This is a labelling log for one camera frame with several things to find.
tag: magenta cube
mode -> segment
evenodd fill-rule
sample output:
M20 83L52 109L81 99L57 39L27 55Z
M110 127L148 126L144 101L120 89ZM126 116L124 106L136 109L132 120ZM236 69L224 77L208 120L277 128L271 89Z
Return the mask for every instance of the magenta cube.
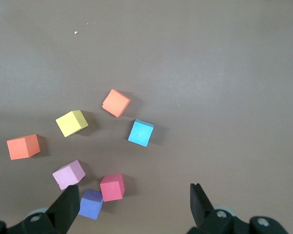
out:
M69 185L77 184L85 175L78 160L61 167L53 173L53 177L61 190L66 189Z
M104 176L100 187L104 202L123 199L125 186L122 174Z

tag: screw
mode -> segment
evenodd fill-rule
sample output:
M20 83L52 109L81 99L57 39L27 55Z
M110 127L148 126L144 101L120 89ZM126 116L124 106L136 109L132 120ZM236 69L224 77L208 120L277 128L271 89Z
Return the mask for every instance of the screw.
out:
M40 215L36 215L36 216L33 216L31 219L30 219L30 221L31 222L36 222L36 221L38 221L40 219Z
M268 227L268 226L269 226L269 222L268 222L266 219L264 219L264 218L259 218L259 219L257 220L257 222L258 222L260 225L264 226L264 227Z
M227 214L224 211L217 211L217 216L220 218L227 218Z

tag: light blue cube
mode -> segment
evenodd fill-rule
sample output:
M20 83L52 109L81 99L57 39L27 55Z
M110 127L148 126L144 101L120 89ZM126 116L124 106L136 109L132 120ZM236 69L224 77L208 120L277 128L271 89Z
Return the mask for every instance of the light blue cube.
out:
M150 140L153 128L153 124L136 119L128 140L146 147Z
M103 204L101 192L87 189L80 202L79 215L97 220Z

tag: orange cube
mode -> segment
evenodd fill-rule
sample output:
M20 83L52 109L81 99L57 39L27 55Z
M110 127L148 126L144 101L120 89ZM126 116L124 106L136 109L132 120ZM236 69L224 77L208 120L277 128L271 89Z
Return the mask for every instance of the orange cube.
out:
M40 152L36 134L8 140L6 143L11 160L31 157Z
M129 103L129 98L125 97L117 90L112 89L107 98L104 100L102 107L112 115L119 117L123 114Z

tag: cube face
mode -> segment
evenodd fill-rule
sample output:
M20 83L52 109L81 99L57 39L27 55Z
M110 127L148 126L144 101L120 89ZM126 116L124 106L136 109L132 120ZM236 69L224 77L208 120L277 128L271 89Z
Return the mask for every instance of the cube face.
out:
M102 107L112 115L119 117L123 114L129 103L129 98L117 90L112 89L107 98L104 100Z
M80 202L79 215L96 220L103 204L102 193L87 189Z
M128 140L146 147L150 140L153 128L153 124L136 119L132 126Z
M125 186L122 174L105 176L100 187L104 202L123 199Z
M66 189L69 185L77 184L85 176L78 160L75 160L53 173L53 177L58 183L61 190Z
M88 123L80 110L71 111L55 121L64 137L72 135L88 126Z
M11 160L31 157L40 152L36 134L22 136L7 142Z

